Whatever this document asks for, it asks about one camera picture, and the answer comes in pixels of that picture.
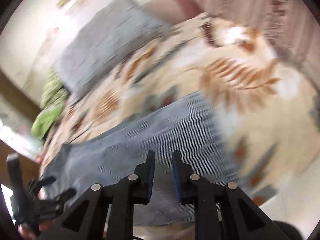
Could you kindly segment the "striped beige pillow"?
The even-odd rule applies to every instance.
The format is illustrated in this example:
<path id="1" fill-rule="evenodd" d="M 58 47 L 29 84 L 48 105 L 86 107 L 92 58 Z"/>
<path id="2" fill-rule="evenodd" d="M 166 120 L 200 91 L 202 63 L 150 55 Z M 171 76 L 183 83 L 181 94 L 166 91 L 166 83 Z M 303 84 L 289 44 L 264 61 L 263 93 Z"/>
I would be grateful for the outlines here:
<path id="1" fill-rule="evenodd" d="M 194 0 L 201 9 L 257 29 L 278 55 L 319 83 L 319 21 L 303 0 Z"/>

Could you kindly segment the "blue denim jeans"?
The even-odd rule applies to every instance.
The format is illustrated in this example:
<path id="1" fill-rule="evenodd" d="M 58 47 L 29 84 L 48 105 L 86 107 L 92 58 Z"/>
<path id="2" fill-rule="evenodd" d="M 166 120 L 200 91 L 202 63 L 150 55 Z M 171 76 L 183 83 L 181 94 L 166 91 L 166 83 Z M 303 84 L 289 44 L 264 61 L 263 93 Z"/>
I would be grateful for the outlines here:
<path id="1" fill-rule="evenodd" d="M 74 188 L 80 196 L 92 184 L 115 184 L 153 150 L 156 167 L 152 196 L 148 205 L 135 206 L 134 224 L 192 222 L 193 207 L 179 204 L 176 198 L 172 153 L 178 150 L 183 162 L 212 183 L 233 181 L 244 187 L 247 181 L 227 147 L 227 138 L 238 123 L 236 114 L 226 113 L 221 103 L 214 107 L 202 93 L 192 93 L 147 116 L 127 120 L 92 140 L 63 145 L 43 172 L 44 177 L 55 177 L 55 182 L 44 189 L 45 195 L 51 199 Z"/>

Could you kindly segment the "grey pillow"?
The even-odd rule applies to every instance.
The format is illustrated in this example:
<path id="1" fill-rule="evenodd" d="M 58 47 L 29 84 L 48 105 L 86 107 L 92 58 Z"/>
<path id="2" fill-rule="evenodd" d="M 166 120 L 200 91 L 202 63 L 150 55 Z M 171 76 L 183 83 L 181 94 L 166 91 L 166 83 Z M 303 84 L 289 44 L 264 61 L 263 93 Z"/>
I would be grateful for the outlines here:
<path id="1" fill-rule="evenodd" d="M 79 30 L 55 70 L 77 102 L 125 56 L 169 31 L 170 25 L 135 0 L 113 0 Z"/>

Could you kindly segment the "green floral cloth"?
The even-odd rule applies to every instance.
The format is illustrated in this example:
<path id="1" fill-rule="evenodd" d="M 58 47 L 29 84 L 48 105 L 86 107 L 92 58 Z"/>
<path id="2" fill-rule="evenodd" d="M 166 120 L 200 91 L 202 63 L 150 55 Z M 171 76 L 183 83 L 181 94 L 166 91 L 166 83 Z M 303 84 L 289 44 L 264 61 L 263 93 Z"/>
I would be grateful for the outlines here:
<path id="1" fill-rule="evenodd" d="M 50 67 L 48 79 L 41 96 L 41 111 L 31 127 L 33 137 L 39 140 L 45 137 L 52 124 L 58 120 L 64 110 L 68 97 L 69 92 L 64 86 L 63 81 L 54 67 Z"/>

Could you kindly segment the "leaf patterned bed blanket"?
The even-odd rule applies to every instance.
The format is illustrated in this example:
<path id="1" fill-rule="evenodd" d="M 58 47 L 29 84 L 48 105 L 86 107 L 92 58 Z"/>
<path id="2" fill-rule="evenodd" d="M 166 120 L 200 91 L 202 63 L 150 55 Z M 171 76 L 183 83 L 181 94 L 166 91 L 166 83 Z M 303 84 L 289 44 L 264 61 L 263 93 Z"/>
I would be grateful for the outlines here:
<path id="1" fill-rule="evenodd" d="M 319 158 L 319 99 L 306 77 L 277 58 L 254 29 L 200 14 L 118 64 L 83 99 L 68 103 L 43 151 L 85 142 L 128 118 L 202 93 L 241 171 L 256 190 L 302 174 Z"/>

